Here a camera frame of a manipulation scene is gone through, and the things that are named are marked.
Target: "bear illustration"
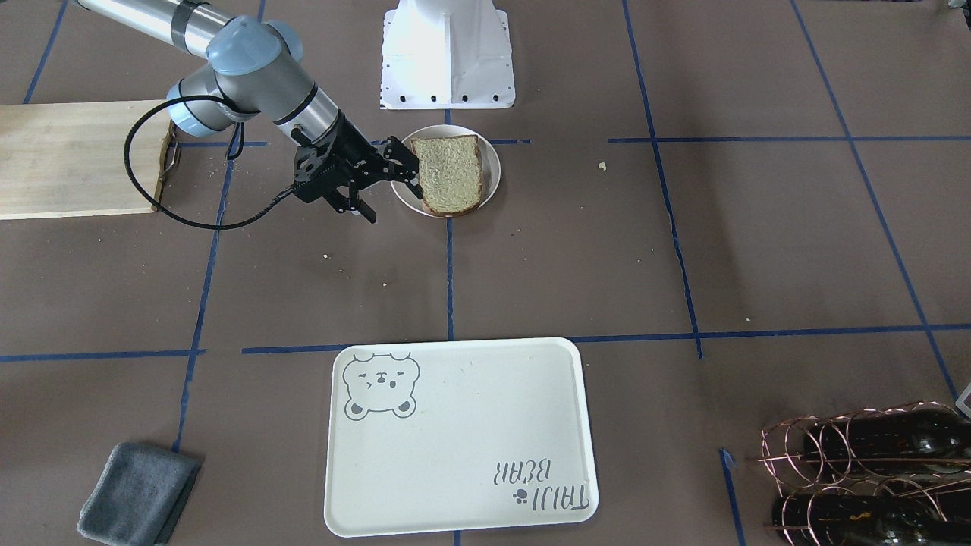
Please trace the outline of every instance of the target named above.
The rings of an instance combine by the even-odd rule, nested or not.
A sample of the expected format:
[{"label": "bear illustration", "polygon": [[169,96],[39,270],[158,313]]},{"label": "bear illustration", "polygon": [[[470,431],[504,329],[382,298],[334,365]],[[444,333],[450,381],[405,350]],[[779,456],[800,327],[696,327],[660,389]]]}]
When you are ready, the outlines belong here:
[{"label": "bear illustration", "polygon": [[371,355],[354,360],[344,368],[344,383],[351,399],[344,413],[353,421],[360,421],[370,412],[393,412],[404,419],[415,413],[415,382],[419,378],[419,364],[411,354],[403,358],[395,355]]}]

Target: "silver robot arm segment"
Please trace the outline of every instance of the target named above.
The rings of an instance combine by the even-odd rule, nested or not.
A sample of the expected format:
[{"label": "silver robot arm segment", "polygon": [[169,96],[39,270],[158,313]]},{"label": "silver robot arm segment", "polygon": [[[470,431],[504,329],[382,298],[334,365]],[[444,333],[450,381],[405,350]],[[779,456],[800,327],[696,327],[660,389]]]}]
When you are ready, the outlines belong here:
[{"label": "silver robot arm segment", "polygon": [[305,202],[323,197],[339,213],[375,213],[357,196],[382,180],[407,183],[420,197],[418,159],[394,137],[371,146],[300,66],[303,45],[280,21],[234,17],[195,0],[73,0],[208,62],[183,78],[168,99],[209,95],[225,99],[169,108],[179,128],[204,137],[264,114],[299,146],[293,193]]}]

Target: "dark glass bottle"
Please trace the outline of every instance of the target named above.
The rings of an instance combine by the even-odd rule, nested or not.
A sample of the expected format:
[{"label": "dark glass bottle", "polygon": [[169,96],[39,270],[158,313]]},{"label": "dark glass bottle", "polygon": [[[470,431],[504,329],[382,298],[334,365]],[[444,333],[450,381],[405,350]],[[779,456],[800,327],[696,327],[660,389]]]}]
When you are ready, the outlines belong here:
[{"label": "dark glass bottle", "polygon": [[[897,496],[794,495],[776,499],[772,523],[811,528],[822,546],[955,546],[971,544],[971,526],[943,522],[929,506]],[[786,540],[782,530],[779,536]],[[796,545],[814,545],[806,529],[790,529]]]},{"label": "dark glass bottle", "polygon": [[[833,469],[847,468],[847,437],[853,448],[851,474],[867,470],[886,476],[951,474],[971,469],[971,424],[943,409],[892,413],[817,426],[810,430]],[[819,461],[819,448],[807,436],[805,459]]]}]

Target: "gray cloth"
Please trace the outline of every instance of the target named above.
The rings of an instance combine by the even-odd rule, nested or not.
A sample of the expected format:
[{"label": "gray cloth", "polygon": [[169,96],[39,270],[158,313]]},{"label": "gray cloth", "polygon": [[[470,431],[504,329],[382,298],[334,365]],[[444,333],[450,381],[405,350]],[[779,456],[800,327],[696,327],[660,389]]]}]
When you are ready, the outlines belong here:
[{"label": "gray cloth", "polygon": [[116,445],[81,509],[78,532],[111,546],[167,543],[198,471],[198,461],[170,451]]}]

